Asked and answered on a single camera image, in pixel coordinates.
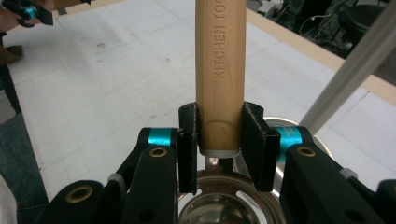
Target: blue ring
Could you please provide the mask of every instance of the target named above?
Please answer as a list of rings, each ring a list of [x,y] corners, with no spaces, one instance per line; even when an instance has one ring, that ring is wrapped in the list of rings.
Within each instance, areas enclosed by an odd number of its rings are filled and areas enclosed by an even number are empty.
[[[149,131],[148,143],[150,145],[170,147],[171,141],[172,141],[171,128],[152,128]]]
[[[37,12],[34,7],[26,7],[24,11],[29,15],[30,20],[37,17]]]
[[[278,161],[285,162],[286,151],[295,144],[301,144],[303,138],[297,127],[276,127],[276,129],[280,133],[280,156]]]

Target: metal rod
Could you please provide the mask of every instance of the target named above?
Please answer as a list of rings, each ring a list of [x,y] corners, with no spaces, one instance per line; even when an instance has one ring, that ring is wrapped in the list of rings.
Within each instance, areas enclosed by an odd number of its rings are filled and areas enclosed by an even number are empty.
[[[391,53],[396,46],[395,11],[396,1],[390,1],[305,114],[300,125],[305,126],[312,134],[317,133]]]

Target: black plastic part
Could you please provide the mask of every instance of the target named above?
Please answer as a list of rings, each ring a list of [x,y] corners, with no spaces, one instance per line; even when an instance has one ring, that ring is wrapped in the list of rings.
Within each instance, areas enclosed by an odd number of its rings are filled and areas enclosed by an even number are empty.
[[[267,125],[263,111],[259,105],[244,103],[241,151],[256,190],[272,191],[280,133]]]
[[[233,172],[233,158],[219,159],[219,167],[221,167],[222,172],[230,174]]]
[[[116,174],[122,175],[127,188],[132,184],[132,179],[134,178],[134,172],[136,170],[137,164],[139,163],[140,155],[142,154],[143,150],[149,146],[150,130],[151,128],[143,128],[140,130],[134,150],[128,155],[116,172]]]
[[[156,148],[150,146],[141,154],[120,224],[177,223],[176,154],[160,147],[166,154],[154,157],[150,152]]]
[[[53,18],[52,18],[52,12],[47,11],[43,7],[40,7],[38,10],[38,17],[37,17],[41,23],[46,24],[46,25],[53,25]]]
[[[181,193],[197,192],[197,125],[196,103],[183,105],[178,110],[177,132],[178,184]]]
[[[287,151],[279,200],[288,223],[384,223],[332,159],[312,145]]]
[[[81,202],[67,201],[73,191],[72,198],[83,198],[87,189],[92,194]],[[93,224],[104,223],[103,213],[98,209],[103,196],[103,186],[96,181],[78,181],[62,189],[41,214],[39,224]]]
[[[375,211],[386,223],[396,223],[396,180],[383,180],[379,183],[373,201]]]
[[[304,144],[315,144],[314,139],[312,138],[312,134],[308,131],[308,129],[303,126],[297,126],[296,128],[299,131]]]
[[[373,204],[375,192],[364,186],[356,177],[351,176],[348,180],[349,184],[361,195],[368,204]]]
[[[101,211],[103,223],[119,223],[124,201],[121,198],[119,183],[110,180],[104,189],[103,198],[101,201]]]
[[[6,8],[14,13],[19,14],[21,7],[14,1],[12,0],[3,0],[1,3],[3,8]]]

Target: person's hand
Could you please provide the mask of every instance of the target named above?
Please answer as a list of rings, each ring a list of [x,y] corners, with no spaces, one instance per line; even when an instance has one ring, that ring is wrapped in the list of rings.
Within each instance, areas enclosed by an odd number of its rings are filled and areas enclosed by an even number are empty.
[[[21,17],[10,10],[0,8],[0,32],[12,30],[19,25]]]
[[[42,7],[44,9],[46,9],[47,11],[53,11],[53,9],[55,9],[55,5],[53,3],[53,0],[43,0]]]

